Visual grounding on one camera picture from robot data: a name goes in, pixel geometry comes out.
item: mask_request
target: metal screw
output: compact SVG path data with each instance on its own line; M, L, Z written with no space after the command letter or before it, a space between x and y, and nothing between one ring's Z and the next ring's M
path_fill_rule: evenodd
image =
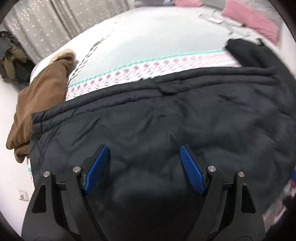
M244 177L244 173L243 172L238 172L237 173L239 177Z
M81 167L79 166L73 167L73 172L78 173L80 171L81 171Z
M45 171L45 172L43 173L43 176L44 176L44 177L49 177L49 176L50 176L50 171Z
M210 172L215 172L217 168L215 166L208 166L207 168Z

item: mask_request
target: brown jacket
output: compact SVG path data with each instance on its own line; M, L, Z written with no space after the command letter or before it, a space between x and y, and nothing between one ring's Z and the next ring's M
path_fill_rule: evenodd
M58 56L55 62L42 70L33 82L18 94L14 122L6 142L7 149L15 150L17 162L22 163L30 154L31 114L63 102L67 74L73 67L74 57L73 52Z

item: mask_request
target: sheer curtain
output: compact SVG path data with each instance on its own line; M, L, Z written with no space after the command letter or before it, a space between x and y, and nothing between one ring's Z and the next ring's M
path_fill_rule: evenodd
M88 28L127 10L127 0L20 0L4 26L37 63Z

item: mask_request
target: pink cloth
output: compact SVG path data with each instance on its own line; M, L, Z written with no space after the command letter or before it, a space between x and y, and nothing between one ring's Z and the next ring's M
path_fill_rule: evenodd
M178 7L200 7L203 2L201 0L174 0L174 4Z
M237 0L227 0L222 15L253 28L273 43L277 40L278 27L260 12L251 9Z

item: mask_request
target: wall socket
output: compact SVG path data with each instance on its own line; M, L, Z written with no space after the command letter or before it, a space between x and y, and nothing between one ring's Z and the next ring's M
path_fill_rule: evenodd
M18 191L19 200L26 201L26 202L29 201L29 196L26 191L19 190L19 189L17 191Z

